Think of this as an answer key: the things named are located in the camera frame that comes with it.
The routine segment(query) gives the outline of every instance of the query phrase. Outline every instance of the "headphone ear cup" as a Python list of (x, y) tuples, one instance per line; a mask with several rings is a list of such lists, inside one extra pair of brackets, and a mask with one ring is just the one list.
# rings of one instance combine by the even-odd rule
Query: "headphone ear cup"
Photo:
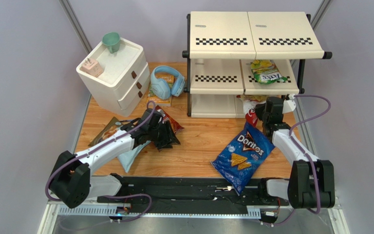
[(166, 100), (171, 96), (170, 88), (167, 82), (163, 79), (156, 79), (152, 83), (152, 92), (160, 99)]
[(171, 94), (178, 97), (183, 92), (185, 83), (184, 77), (178, 78), (172, 86)]

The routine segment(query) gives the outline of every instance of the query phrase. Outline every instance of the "wooden surface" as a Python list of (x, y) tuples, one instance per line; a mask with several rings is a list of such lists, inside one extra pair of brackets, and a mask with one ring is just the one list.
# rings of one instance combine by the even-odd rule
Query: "wooden surface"
[[(186, 63), (150, 63), (150, 71), (158, 65), (168, 65), (187, 76)], [(140, 117), (146, 109), (146, 96), (140, 101), (130, 117), (100, 108), (92, 98), (83, 123), (76, 151), (85, 150), (93, 138), (101, 132), (112, 117), (131, 119)], [(158, 152), (153, 144), (146, 146), (136, 157), (131, 169), (125, 173), (117, 158), (101, 167), (96, 175), (117, 173), (123, 176), (182, 176), (182, 177), (221, 177), (211, 166), (224, 147), (243, 129), (245, 119), (209, 119), (190, 118), (187, 116), (187, 94), (173, 97), (171, 107), (162, 107), (173, 119), (185, 129), (177, 134), (181, 145), (173, 149)], [(289, 125), (295, 123), (292, 113), (285, 115), (284, 121)], [(262, 130), (261, 121), (258, 128)], [(291, 166), (277, 148), (255, 172), (253, 177), (289, 178)]]

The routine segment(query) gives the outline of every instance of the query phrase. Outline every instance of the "white robotic arm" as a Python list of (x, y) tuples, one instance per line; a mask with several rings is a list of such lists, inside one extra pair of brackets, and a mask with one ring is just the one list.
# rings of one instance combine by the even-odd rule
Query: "white robotic arm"
[[(317, 196), (313, 173), (316, 173), (321, 207), (332, 207), (335, 203), (332, 163), (320, 160), (312, 154), (294, 133), (290, 136), (290, 126), (283, 122), (283, 114), (293, 111), (295, 107), (294, 95), (289, 95), (285, 101), (278, 97), (269, 97), (264, 106), (255, 109), (258, 118), (263, 121), (263, 133), (292, 165), (289, 180), (269, 178), (264, 180), (266, 184), (262, 187), (266, 189), (267, 197), (288, 200), (294, 208), (314, 208), (317, 206)], [(307, 156), (314, 163), (315, 171), (312, 170)]]
[(77, 207), (86, 198), (114, 196), (121, 188), (121, 177), (116, 174), (93, 176), (102, 165), (128, 152), (147, 140), (160, 150), (180, 144), (170, 122), (163, 122), (162, 114), (147, 109), (134, 125), (123, 125), (113, 136), (84, 151), (60, 154), (46, 185), (69, 208)]

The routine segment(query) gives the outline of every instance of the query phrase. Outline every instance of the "green snack bag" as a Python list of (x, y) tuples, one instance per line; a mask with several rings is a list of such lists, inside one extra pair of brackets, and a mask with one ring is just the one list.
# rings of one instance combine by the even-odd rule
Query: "green snack bag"
[(254, 60), (250, 65), (253, 77), (260, 84), (270, 84), (277, 80), (287, 81), (288, 78), (282, 76), (273, 60)]

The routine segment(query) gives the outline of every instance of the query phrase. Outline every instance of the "gray wall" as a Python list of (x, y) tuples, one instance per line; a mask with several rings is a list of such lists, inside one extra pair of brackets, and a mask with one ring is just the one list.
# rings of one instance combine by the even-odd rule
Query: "gray wall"
[(84, 57), (58, 1), (0, 1), (1, 234), (37, 232), (45, 182), (84, 118)]
[[(334, 164), (351, 233), (374, 233), (374, 1), (334, 1), (316, 35), (334, 56), (306, 63), (304, 87), (332, 107), (309, 127), (320, 158)], [(321, 100), (302, 104), (307, 117), (326, 107)]]
[(185, 61), (191, 11), (304, 11), (315, 14), (322, 0), (69, 0), (92, 48), (116, 31), (140, 44), (147, 61)]

